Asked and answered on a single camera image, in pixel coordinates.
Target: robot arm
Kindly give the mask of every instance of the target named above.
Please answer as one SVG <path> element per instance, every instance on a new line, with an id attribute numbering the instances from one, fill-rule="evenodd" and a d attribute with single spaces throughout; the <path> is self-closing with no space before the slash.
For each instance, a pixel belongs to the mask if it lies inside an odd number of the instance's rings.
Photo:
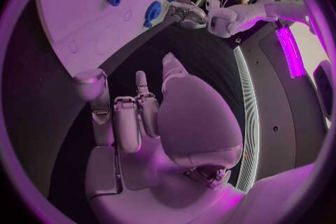
<path id="1" fill-rule="evenodd" d="M 307 10 L 303 2 L 275 2 L 258 0 L 255 4 L 220 8 L 219 2 L 212 2 L 208 14 L 208 30 L 214 35 L 229 38 L 238 32 L 250 29 L 257 21 L 277 21 L 279 18 L 309 24 Z"/>

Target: pink light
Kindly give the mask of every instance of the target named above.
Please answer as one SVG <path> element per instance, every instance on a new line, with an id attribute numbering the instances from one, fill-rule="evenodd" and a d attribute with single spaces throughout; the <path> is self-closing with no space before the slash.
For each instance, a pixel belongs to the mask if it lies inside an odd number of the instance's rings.
<path id="1" fill-rule="evenodd" d="M 304 76 L 306 74 L 304 63 L 290 28 L 285 26 L 276 30 L 276 33 L 286 56 L 291 78 Z"/>

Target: purple light strip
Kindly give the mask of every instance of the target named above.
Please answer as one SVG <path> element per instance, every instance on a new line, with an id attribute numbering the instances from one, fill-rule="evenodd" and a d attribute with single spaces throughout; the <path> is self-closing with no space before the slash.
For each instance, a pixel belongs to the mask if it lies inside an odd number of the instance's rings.
<path id="1" fill-rule="evenodd" d="M 288 26 L 285 26 L 276 30 L 276 33 L 286 56 L 291 78 L 304 76 L 306 70 L 292 31 Z"/>

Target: black floor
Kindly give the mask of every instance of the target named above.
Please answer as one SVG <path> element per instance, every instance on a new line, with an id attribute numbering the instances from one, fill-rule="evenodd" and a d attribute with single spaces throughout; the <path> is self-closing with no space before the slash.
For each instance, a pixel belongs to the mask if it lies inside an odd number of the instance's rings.
<path id="1" fill-rule="evenodd" d="M 145 71 L 150 90 L 162 101 L 162 58 L 172 52 L 187 71 L 217 90 L 235 114 L 244 134 L 244 103 L 239 73 L 232 50 L 223 39 L 207 30 L 185 30 L 169 26 L 135 51 L 109 77 L 111 99 L 135 96 L 135 72 Z M 77 223 L 96 223 L 86 202 L 84 178 L 94 138 L 86 105 L 70 129 L 56 160 L 49 200 Z M 240 164 L 232 169 L 235 185 Z"/>

